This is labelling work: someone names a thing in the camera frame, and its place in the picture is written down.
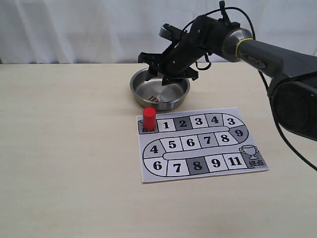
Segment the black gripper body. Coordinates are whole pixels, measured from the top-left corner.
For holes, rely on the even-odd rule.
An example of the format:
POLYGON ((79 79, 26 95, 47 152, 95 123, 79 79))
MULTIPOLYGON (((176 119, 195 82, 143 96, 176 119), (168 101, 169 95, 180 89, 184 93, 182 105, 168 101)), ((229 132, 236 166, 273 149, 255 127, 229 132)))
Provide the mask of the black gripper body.
POLYGON ((184 79, 195 81, 199 78, 199 73, 192 69, 191 65, 196 64, 201 57, 205 57, 206 62, 209 62, 210 55, 210 51, 195 46, 186 38, 177 45, 171 44, 161 54, 141 52, 138 55, 138 63, 145 63, 148 66, 157 65, 158 76, 181 78, 181 81, 184 79))

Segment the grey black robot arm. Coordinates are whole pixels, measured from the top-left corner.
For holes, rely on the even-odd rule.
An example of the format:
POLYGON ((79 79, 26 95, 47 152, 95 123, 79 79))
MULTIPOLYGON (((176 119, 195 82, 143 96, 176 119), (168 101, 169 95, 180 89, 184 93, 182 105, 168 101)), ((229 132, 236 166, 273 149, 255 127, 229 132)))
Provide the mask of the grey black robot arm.
POLYGON ((267 96, 274 120, 285 130, 317 138, 317 59, 255 40, 252 33, 224 14, 220 19, 196 17, 185 33, 167 27, 170 46, 160 54, 140 53, 148 65, 146 79, 162 75, 165 85, 198 79, 192 69, 199 58, 215 54, 229 62, 244 61, 270 77, 267 96))

